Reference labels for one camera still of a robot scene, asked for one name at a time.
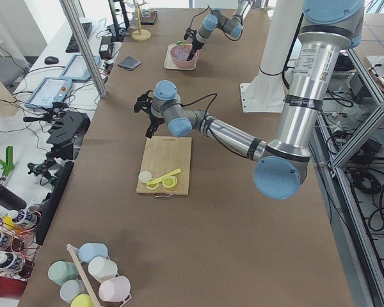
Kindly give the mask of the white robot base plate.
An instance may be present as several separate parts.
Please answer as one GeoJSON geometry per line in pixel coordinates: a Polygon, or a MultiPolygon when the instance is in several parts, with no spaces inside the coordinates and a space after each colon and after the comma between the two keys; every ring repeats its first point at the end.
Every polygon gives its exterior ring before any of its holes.
{"type": "Polygon", "coordinates": [[[281,113],[284,108],[284,86],[281,81],[267,85],[240,84],[241,104],[244,113],[281,113]]]}

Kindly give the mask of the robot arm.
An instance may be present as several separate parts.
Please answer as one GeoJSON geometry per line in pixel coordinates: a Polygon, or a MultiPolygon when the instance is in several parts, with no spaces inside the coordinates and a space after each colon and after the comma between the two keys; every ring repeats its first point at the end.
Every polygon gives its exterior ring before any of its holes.
{"type": "Polygon", "coordinates": [[[263,141],[210,115],[183,104],[176,85],[162,80],[140,96],[134,111],[150,118],[146,135],[166,124],[176,137],[192,130],[215,139],[232,153],[256,163],[253,181],[265,196],[284,200],[296,194],[307,176],[308,142],[340,51],[361,41],[363,1],[302,1],[303,19],[294,32],[301,50],[284,100],[275,137],[263,141]]]}
{"type": "Polygon", "coordinates": [[[255,3],[256,1],[238,1],[238,6],[231,18],[224,16],[220,9],[211,8],[210,6],[207,6],[204,11],[195,15],[184,34],[185,40],[190,38],[192,41],[192,48],[186,60],[191,61],[194,58],[196,52],[202,49],[215,29],[222,30],[229,40],[239,40],[243,34],[243,20],[255,3]],[[193,29],[192,23],[194,19],[207,10],[209,10],[209,14],[205,16],[201,26],[198,29],[193,29]]]}

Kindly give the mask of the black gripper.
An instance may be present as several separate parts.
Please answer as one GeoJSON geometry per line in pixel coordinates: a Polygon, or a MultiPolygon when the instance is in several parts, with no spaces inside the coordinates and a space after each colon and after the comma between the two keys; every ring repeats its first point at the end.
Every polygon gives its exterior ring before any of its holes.
{"type": "Polygon", "coordinates": [[[184,34],[184,40],[190,38],[193,46],[189,52],[189,56],[187,58],[188,61],[191,61],[195,57],[196,52],[204,46],[204,44],[198,39],[199,37],[200,36],[198,30],[194,30],[191,28],[186,29],[186,32],[184,34]]]}
{"type": "Polygon", "coordinates": [[[152,90],[147,90],[144,94],[137,98],[137,101],[134,105],[134,112],[138,113],[143,111],[148,114],[150,119],[150,125],[147,128],[145,136],[147,138],[152,138],[157,130],[157,128],[163,123],[163,119],[152,114],[152,97],[149,94],[152,90]]]}

